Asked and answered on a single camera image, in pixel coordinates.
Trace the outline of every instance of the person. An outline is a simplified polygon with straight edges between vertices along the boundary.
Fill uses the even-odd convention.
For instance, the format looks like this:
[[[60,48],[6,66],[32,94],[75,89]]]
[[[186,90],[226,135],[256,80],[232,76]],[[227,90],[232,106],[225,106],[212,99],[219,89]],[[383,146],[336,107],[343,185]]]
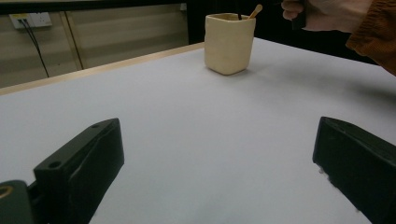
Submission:
[[[396,76],[396,0],[284,0],[283,18],[306,13],[307,31],[351,33],[346,46]]]

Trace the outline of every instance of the black wire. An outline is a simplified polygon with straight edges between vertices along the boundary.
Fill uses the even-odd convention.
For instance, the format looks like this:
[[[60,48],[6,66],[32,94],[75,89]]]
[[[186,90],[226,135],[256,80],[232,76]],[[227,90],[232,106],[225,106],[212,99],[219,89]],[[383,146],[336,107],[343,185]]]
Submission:
[[[40,61],[43,64],[44,70],[46,70],[47,77],[50,77],[49,71],[47,70],[47,66],[43,60],[43,56],[41,55],[41,50],[40,50],[40,47],[38,46],[37,39],[35,38],[35,34],[33,33],[32,27],[30,27],[29,22],[27,22],[27,20],[22,20],[19,22],[23,25],[26,32],[29,34],[30,38],[32,39],[33,43],[35,44],[35,49],[37,49],[38,56],[40,57]]]

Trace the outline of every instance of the white tabletop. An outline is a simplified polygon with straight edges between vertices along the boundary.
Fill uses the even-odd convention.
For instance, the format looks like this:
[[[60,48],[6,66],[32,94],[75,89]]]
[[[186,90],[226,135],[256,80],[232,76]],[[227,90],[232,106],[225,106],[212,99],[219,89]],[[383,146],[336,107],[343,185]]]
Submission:
[[[224,77],[202,49],[0,96],[0,181],[119,118],[125,165],[92,223],[370,223],[312,162],[321,116],[396,145],[396,77],[255,39]]]

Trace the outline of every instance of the beige cup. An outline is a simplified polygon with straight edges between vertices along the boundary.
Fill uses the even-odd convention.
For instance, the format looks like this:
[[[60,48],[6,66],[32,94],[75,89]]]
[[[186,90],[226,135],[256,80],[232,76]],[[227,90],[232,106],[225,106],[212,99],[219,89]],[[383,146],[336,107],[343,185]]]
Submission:
[[[208,15],[205,19],[205,64],[231,75],[248,67],[256,19],[232,13]]]

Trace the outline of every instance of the table edge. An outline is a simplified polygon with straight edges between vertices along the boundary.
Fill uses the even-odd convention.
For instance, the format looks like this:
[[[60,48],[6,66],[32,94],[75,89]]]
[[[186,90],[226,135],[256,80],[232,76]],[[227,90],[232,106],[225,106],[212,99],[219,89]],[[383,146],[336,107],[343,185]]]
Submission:
[[[26,83],[18,84],[15,86],[4,87],[4,88],[0,89],[0,96],[10,94],[13,92],[17,92],[17,91],[25,91],[25,90],[29,90],[32,88],[46,86],[46,85],[50,85],[50,84],[58,83],[58,82],[62,82],[62,81],[68,81],[68,80],[72,80],[72,79],[76,79],[76,78],[80,78],[80,77],[87,77],[87,76],[99,74],[99,73],[102,73],[105,71],[109,71],[109,70],[113,70],[113,69],[117,69],[117,68],[121,68],[121,67],[125,67],[125,66],[130,66],[130,65],[134,65],[134,64],[138,64],[138,63],[146,63],[146,62],[158,60],[161,58],[169,57],[172,55],[185,53],[185,52],[196,50],[196,49],[202,49],[203,47],[204,47],[204,43],[188,45],[188,46],[184,46],[184,47],[180,47],[180,48],[176,48],[176,49],[169,49],[169,50],[165,50],[165,51],[161,51],[161,52],[157,52],[157,53],[143,55],[140,57],[127,59],[127,60],[123,60],[123,61],[116,62],[116,63],[100,65],[97,67],[88,68],[88,69],[84,69],[84,70],[80,70],[80,71],[76,71],[76,72],[72,72],[72,73],[68,73],[68,74],[64,74],[64,75],[59,75],[56,77],[49,77],[46,79],[39,79],[36,81],[26,82]]]

